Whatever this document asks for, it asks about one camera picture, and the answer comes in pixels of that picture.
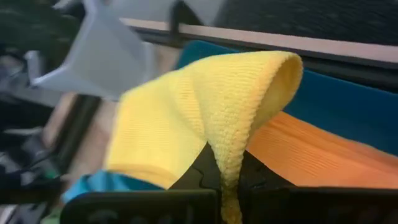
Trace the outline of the teal plastic tray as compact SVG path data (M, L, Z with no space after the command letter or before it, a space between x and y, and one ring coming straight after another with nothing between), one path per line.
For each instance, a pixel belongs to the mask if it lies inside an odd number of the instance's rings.
M306 69L284 112L330 133L398 156L398 93Z

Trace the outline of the green cactus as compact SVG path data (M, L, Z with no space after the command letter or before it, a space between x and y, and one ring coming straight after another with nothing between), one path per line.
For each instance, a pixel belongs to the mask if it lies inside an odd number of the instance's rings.
M80 21L55 6L60 0L0 0L0 44L37 50L59 61L68 53Z

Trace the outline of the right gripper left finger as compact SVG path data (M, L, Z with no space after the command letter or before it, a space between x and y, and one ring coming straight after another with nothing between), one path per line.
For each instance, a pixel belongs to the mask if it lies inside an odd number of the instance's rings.
M65 203L60 224L221 224L220 172L209 144L169 189L90 192Z

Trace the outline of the black keyboard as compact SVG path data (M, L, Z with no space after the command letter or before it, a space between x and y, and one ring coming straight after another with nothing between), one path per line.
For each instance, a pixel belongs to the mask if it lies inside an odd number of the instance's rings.
M215 26L398 46L398 0L226 0Z

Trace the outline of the white hexagonal plant pot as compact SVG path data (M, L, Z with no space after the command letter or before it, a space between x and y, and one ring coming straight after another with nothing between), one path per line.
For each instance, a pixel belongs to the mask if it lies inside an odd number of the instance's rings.
M99 0L84 0L86 15L63 63L44 72L37 51L25 55L33 86L118 100L157 77L154 45L142 41Z

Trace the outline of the yellow microfiber towel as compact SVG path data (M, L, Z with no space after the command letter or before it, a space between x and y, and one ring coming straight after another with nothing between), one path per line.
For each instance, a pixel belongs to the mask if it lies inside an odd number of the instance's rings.
M214 55L125 92L106 170L170 188L210 145L221 173L221 216L242 224L238 180L255 131L294 97L302 59L282 51Z

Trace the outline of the blue microfiber towel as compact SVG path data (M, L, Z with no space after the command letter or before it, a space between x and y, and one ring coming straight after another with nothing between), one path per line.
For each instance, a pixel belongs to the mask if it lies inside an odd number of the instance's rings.
M100 170L94 174L81 176L62 195L62 200L67 203L79 195L90 192L127 192L132 190L163 190L163 188L124 174Z

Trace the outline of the orange microfiber towel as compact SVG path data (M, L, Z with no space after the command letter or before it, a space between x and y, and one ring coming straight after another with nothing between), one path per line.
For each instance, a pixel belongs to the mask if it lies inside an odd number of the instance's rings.
M248 151L295 185L398 189L398 157L284 112L256 131Z

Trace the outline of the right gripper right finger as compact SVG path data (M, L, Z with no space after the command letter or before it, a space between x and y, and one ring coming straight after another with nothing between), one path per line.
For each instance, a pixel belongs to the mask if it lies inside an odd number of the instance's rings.
M398 189L299 187L249 152L238 199L243 224L398 224Z

